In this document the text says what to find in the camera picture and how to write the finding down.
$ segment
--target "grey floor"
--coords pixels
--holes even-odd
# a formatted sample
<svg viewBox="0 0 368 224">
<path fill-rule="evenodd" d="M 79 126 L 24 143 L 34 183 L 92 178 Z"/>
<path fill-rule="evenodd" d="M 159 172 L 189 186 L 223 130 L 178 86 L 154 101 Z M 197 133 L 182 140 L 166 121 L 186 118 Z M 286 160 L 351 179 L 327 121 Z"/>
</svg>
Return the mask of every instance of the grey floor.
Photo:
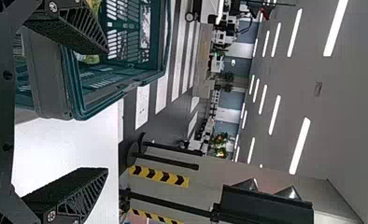
<svg viewBox="0 0 368 224">
<path fill-rule="evenodd" d="M 157 81 L 150 84 L 149 87 L 149 118 L 148 122 L 141 126 L 139 129 L 135 129 L 135 111 L 136 111 L 136 102 L 137 94 L 136 91 L 130 92 L 124 99 L 124 111 L 123 111 L 123 141 L 119 144 L 119 160 L 120 160 L 120 175 L 126 170 L 125 165 L 125 154 L 130 145 L 137 140 L 138 136 L 142 132 L 148 133 L 148 138 L 153 139 L 158 143 L 162 144 L 174 144 L 179 139 L 188 138 L 188 129 L 189 123 L 196 112 L 198 112 L 198 119 L 195 125 L 194 130 L 198 129 L 201 123 L 201 120 L 206 115 L 206 102 L 207 100 L 201 99 L 198 106 L 191 112 L 191 101 L 192 101 L 192 89 L 195 87 L 191 86 L 190 77 L 185 77 L 185 67 L 186 64 L 190 64 L 190 71 L 194 63 L 193 60 L 196 60 L 196 55 L 198 52 L 197 49 L 194 48 L 194 39 L 195 39 L 195 30 L 201 29 L 200 23 L 195 23 L 193 26 L 190 26 L 187 22 L 179 22 L 180 17 L 184 16 L 184 13 L 187 11 L 186 8 L 182 8 L 183 4 L 181 1 L 176 1 L 175 6 L 175 17 L 174 17 L 174 25 L 173 25 L 173 41 L 172 48 L 170 53 L 170 66 L 169 66 L 169 79 L 167 84 L 167 96 L 166 96 L 166 108 L 159 112 L 157 115 L 155 114 L 155 106 L 156 106 L 156 95 L 158 83 Z M 178 34 L 179 29 L 183 29 L 185 27 L 185 37 L 184 42 L 178 43 Z M 200 32 L 199 39 L 202 40 L 205 37 L 203 34 L 207 35 L 207 32 Z M 183 45 L 182 57 L 180 59 L 177 58 L 177 50 L 181 49 L 178 46 Z M 193 48 L 190 57 L 190 60 L 187 60 L 187 48 Z M 181 72 L 179 73 L 179 95 L 175 101 L 171 101 L 174 86 L 175 86 L 175 77 L 177 77 L 177 70 L 175 69 L 176 63 L 181 63 Z M 195 69 L 195 78 L 199 76 L 198 73 L 202 73 L 203 69 Z M 188 90 L 185 93 L 183 92 L 183 86 L 188 85 Z"/>
</svg>

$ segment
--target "fluorescent light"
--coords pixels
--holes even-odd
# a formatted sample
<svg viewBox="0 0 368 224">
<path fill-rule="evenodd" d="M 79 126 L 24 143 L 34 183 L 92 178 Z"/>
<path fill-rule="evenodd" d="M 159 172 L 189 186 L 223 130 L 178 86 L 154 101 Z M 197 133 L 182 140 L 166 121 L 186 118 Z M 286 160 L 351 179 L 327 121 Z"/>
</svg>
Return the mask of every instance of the fluorescent light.
<svg viewBox="0 0 368 224">
<path fill-rule="evenodd" d="M 256 100 L 257 100 L 257 92 L 258 92 L 259 85 L 260 85 L 260 79 L 257 78 L 256 89 L 254 89 L 254 95 L 253 95 L 253 103 L 256 103 Z"/>
<path fill-rule="evenodd" d="M 245 112 L 245 117 L 242 120 L 242 129 L 245 129 L 246 119 L 248 118 L 248 112 Z"/>
<path fill-rule="evenodd" d="M 240 119 L 243 118 L 243 113 L 245 112 L 245 106 L 246 106 L 246 103 L 243 103 L 243 105 L 242 105 L 242 112 L 240 112 Z"/>
<path fill-rule="evenodd" d="M 276 28 L 276 35 L 275 35 L 275 42 L 274 42 L 274 46 L 272 47 L 272 57 L 275 57 L 275 53 L 276 53 L 276 47 L 277 47 L 277 41 L 279 40 L 279 36 L 280 36 L 280 28 L 281 28 L 282 23 L 280 22 L 277 25 Z"/>
<path fill-rule="evenodd" d="M 295 175 L 297 172 L 298 163 L 301 159 L 301 154 L 303 153 L 306 136 L 308 134 L 310 127 L 310 119 L 304 118 L 303 127 L 301 128 L 300 135 L 298 136 L 297 146 L 294 150 L 294 156 L 292 156 L 292 161 L 290 165 L 290 174 Z"/>
<path fill-rule="evenodd" d="M 249 95 L 251 95 L 251 92 L 253 91 L 253 85 L 254 85 L 254 78 L 255 77 L 256 77 L 255 75 L 251 76 L 250 89 L 248 90 Z"/>
<path fill-rule="evenodd" d="M 236 156 L 234 157 L 234 162 L 237 162 L 237 158 L 239 157 L 239 151 L 240 151 L 240 147 L 238 147 L 236 150 Z"/>
<path fill-rule="evenodd" d="M 237 147 L 237 140 L 239 140 L 239 134 L 236 135 L 236 139 L 234 140 L 234 149 Z"/>
<path fill-rule="evenodd" d="M 262 52 L 262 57 L 265 57 L 265 53 L 266 53 L 266 47 L 268 47 L 268 41 L 269 41 L 269 31 L 266 32 L 266 38 L 265 38 L 265 43 L 263 44 L 263 52 Z"/>
<path fill-rule="evenodd" d="M 294 29 L 292 29 L 289 51 L 287 52 L 288 57 L 291 57 L 292 50 L 294 49 L 295 39 L 297 38 L 298 28 L 300 27 L 300 21 L 302 16 L 303 16 L 303 9 L 301 8 L 297 12 L 297 18 L 295 19 Z"/>
<path fill-rule="evenodd" d="M 224 9 L 224 0 L 219 0 L 219 15 L 216 18 L 216 25 L 219 25 L 219 22 L 222 19 L 222 13 L 223 13 L 223 9 Z"/>
<path fill-rule="evenodd" d="M 256 138 L 253 137 L 251 139 L 250 152 L 248 153 L 248 164 L 250 164 L 250 162 L 251 162 L 251 156 L 253 155 L 253 150 L 254 150 L 254 144 L 255 143 L 256 143 Z"/>
<path fill-rule="evenodd" d="M 256 42 L 254 43 L 253 58 L 256 56 L 257 45 L 258 45 L 258 38 L 256 39 Z"/>
<path fill-rule="evenodd" d="M 339 0 L 338 2 L 338 7 L 336 8 L 335 16 L 333 17 L 332 28 L 324 49 L 324 57 L 331 57 L 333 55 L 333 48 L 335 47 L 336 38 L 338 37 L 342 20 L 344 19 L 345 12 L 347 11 L 347 1 L 348 0 Z"/>
<path fill-rule="evenodd" d="M 280 97 L 280 95 L 278 95 L 276 97 L 276 101 L 275 101 L 274 112 L 272 113 L 271 124 L 269 125 L 269 132 L 268 132 L 269 135 L 272 135 L 272 132 L 274 131 L 277 111 L 279 110 L 279 106 L 280 106 L 280 99 L 281 99 L 281 97 Z"/>
<path fill-rule="evenodd" d="M 266 90 L 268 89 L 267 85 L 263 85 L 263 91 L 262 91 L 262 97 L 261 97 L 261 103 L 260 103 L 260 109 L 259 109 L 259 115 L 262 114 L 263 109 L 263 103 L 265 103 L 265 96 L 266 96 Z"/>
</svg>

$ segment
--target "bolt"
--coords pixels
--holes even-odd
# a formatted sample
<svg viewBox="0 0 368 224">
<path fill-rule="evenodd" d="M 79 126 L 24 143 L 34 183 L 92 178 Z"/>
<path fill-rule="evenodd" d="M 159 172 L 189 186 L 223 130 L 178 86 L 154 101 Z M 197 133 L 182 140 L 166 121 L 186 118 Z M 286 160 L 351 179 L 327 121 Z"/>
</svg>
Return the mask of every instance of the bolt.
<svg viewBox="0 0 368 224">
<path fill-rule="evenodd" d="M 58 11 L 58 6 L 56 5 L 56 3 L 50 2 L 50 10 L 52 12 L 57 12 Z"/>
<path fill-rule="evenodd" d="M 9 71 L 4 71 L 3 77 L 5 80 L 11 80 L 13 78 L 13 75 Z"/>
<path fill-rule="evenodd" d="M 55 218 L 56 218 L 56 212 L 55 211 L 51 211 L 51 212 L 48 213 L 48 217 L 47 217 L 48 222 L 53 221 Z"/>
</svg>

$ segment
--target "black metal frame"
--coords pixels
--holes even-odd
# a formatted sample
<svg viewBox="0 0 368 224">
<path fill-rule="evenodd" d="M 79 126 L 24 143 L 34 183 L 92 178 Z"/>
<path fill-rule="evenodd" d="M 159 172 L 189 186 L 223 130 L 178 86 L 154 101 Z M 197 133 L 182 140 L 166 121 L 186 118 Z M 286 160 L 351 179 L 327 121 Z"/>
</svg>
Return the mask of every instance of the black metal frame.
<svg viewBox="0 0 368 224">
<path fill-rule="evenodd" d="M 47 0 L 0 0 L 0 223 L 40 224 L 45 222 L 34 212 L 38 207 L 32 208 L 32 211 L 17 195 L 11 184 L 15 150 L 16 89 L 12 40 L 38 7 L 48 2 Z"/>
<path fill-rule="evenodd" d="M 214 203 L 212 211 L 154 198 L 132 192 L 131 189 L 120 189 L 120 209 L 124 213 L 129 212 L 131 199 L 207 217 L 212 223 L 220 221 L 233 224 L 314 223 L 312 203 L 226 185 L 223 186 L 220 203 Z"/>
<path fill-rule="evenodd" d="M 184 161 L 175 161 L 175 160 L 170 160 L 167 158 L 151 156 L 151 155 L 146 154 L 146 152 L 147 152 L 148 147 L 154 147 L 154 148 L 158 148 L 162 150 L 174 151 L 176 153 L 182 153 L 182 154 L 202 157 L 203 156 L 202 151 L 180 150 L 178 149 L 178 147 L 172 147 L 172 146 L 152 143 L 150 141 L 146 141 L 146 136 L 147 136 L 146 133 L 141 133 L 137 141 L 133 142 L 130 145 L 130 147 L 127 148 L 126 153 L 125 153 L 125 160 L 126 160 L 127 167 L 133 166 L 135 162 L 137 161 L 137 159 L 142 159 L 142 160 L 147 160 L 147 161 L 155 161 L 159 163 L 178 166 L 178 167 L 182 167 L 186 169 L 191 169 L 194 171 L 199 170 L 199 164 L 189 163 L 189 162 L 184 162 Z"/>
</svg>

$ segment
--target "black and yellow hazard stripe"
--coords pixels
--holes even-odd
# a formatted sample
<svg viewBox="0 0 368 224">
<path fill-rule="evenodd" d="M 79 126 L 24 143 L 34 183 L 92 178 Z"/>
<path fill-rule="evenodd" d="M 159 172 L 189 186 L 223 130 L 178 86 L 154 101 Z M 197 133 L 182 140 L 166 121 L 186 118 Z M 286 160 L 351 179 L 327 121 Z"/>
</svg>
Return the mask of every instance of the black and yellow hazard stripe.
<svg viewBox="0 0 368 224">
<path fill-rule="evenodd" d="M 129 174 L 186 189 L 190 184 L 190 179 L 186 176 L 175 175 L 138 165 L 131 166 L 131 168 L 129 168 Z"/>
<path fill-rule="evenodd" d="M 145 211 L 138 210 L 138 209 L 131 209 L 131 212 L 133 214 L 137 215 L 137 216 L 147 217 L 149 219 L 160 221 L 162 223 L 167 223 L 167 224 L 184 224 L 184 222 L 174 220 L 174 219 L 172 219 L 170 217 L 162 217 L 162 216 L 160 216 L 158 214 L 149 213 L 149 212 L 145 212 Z"/>
</svg>

